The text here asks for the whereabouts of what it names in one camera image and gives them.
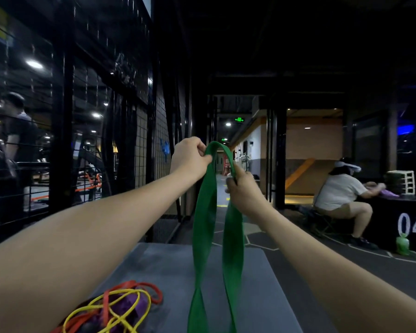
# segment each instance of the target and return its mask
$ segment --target black cap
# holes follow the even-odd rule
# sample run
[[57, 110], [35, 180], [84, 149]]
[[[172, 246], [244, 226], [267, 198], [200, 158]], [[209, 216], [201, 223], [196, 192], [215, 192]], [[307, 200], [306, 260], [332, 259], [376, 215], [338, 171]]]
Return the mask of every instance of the black cap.
[[8, 100], [12, 103], [12, 105], [19, 109], [22, 109], [25, 106], [25, 99], [21, 94], [18, 94], [17, 92], [6, 92], [4, 95], [2, 95], [2, 99]]

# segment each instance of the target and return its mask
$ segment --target green bottle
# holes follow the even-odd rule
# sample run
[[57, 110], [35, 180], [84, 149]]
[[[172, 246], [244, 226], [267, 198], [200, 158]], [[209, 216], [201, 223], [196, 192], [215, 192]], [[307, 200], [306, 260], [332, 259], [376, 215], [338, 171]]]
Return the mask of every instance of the green bottle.
[[410, 255], [410, 241], [408, 240], [406, 234], [401, 234], [399, 237], [396, 237], [396, 247], [400, 255]]

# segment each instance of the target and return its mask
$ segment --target ceiling light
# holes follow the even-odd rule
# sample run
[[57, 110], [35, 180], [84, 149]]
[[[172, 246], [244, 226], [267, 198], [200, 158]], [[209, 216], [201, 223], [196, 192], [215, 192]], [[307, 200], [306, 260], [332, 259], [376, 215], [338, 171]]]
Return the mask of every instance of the ceiling light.
[[33, 59], [27, 59], [25, 62], [31, 68], [34, 68], [34, 69], [37, 69], [37, 70], [43, 69], [43, 65], [40, 64], [38, 61], [34, 61]]

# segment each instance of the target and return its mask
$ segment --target khaki shorts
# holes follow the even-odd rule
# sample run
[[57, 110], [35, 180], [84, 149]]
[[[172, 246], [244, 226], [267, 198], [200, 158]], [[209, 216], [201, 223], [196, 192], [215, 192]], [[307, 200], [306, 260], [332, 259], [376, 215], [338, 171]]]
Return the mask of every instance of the khaki shorts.
[[352, 218], [349, 203], [344, 204], [340, 206], [339, 208], [333, 209], [333, 210], [324, 210], [318, 207], [315, 207], [315, 210], [317, 210], [319, 214], [329, 216], [331, 218], [337, 218], [337, 219], [343, 219], [343, 220]]

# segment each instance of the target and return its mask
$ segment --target table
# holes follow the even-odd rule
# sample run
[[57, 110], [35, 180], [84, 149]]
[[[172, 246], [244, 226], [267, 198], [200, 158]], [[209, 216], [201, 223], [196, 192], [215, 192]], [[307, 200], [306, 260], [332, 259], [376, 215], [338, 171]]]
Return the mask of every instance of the table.
[[[213, 246], [202, 283], [205, 308], [213, 333], [228, 332], [230, 316], [222, 279], [222, 248]], [[128, 280], [156, 284], [163, 292], [153, 305], [142, 333], [185, 333], [194, 291], [191, 246], [139, 243], [94, 292]], [[302, 333], [300, 325], [261, 249], [245, 248], [242, 293], [237, 307], [239, 333]]]
[[385, 250], [396, 250], [396, 237], [408, 235], [410, 249], [416, 251], [416, 198], [374, 197], [364, 200], [373, 208], [364, 237]]

